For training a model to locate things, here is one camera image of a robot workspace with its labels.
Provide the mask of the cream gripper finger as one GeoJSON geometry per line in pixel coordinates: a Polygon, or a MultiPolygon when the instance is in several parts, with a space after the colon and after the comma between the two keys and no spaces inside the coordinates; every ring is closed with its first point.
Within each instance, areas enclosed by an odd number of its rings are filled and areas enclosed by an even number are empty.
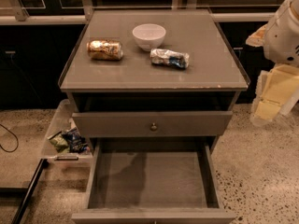
{"type": "Polygon", "coordinates": [[[265,30],[266,25],[263,25],[246,39],[246,44],[252,47],[262,47],[265,30]]]}
{"type": "Polygon", "coordinates": [[[287,116],[299,101],[299,67],[276,64],[258,77],[250,121],[264,126],[280,114],[287,116]]]}

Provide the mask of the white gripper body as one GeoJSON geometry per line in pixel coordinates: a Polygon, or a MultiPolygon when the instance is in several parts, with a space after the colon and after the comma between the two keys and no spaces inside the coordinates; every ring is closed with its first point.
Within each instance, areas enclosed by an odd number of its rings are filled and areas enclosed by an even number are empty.
{"type": "Polygon", "coordinates": [[[299,65],[299,0],[285,0],[269,20],[263,53],[274,63],[299,65]]]}

